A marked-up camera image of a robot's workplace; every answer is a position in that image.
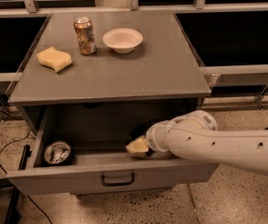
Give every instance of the drawer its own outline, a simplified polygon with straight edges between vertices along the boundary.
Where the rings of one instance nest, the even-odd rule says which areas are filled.
[[[157,189],[206,181],[216,164],[187,161],[171,153],[135,157],[125,150],[151,122],[182,112],[178,101],[49,105],[27,168],[10,172],[7,178],[24,195]],[[44,165],[45,147],[57,140],[73,148],[71,165]]]

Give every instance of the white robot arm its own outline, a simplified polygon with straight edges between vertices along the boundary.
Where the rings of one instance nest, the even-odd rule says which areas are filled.
[[[187,160],[268,175],[268,130],[221,132],[215,119],[204,111],[156,123],[143,141],[157,152],[171,151]]]

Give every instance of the tin can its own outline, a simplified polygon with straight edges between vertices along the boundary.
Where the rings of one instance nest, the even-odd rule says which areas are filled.
[[[89,55],[96,51],[93,24],[87,17],[78,17],[74,23],[78,38],[79,51],[83,55]]]

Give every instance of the can top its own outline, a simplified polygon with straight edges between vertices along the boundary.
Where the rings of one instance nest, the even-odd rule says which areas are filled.
[[[90,19],[87,17],[78,17],[78,18],[76,18],[76,23],[83,24],[83,23],[88,22],[89,20]]]

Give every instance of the floor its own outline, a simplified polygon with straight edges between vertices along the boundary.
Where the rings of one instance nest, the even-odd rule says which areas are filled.
[[[263,111],[231,110],[230,105],[211,108],[220,130],[261,130],[268,127],[268,108]],[[0,155],[7,171],[19,166],[22,148],[34,137],[24,121],[0,121]],[[0,177],[5,174],[0,169]],[[11,189],[0,189],[0,223],[4,223]],[[208,182],[181,184],[172,189],[75,197],[68,193],[31,197],[54,224],[63,223],[268,223],[268,177],[220,165]],[[21,196],[20,223],[49,223],[47,218]]]

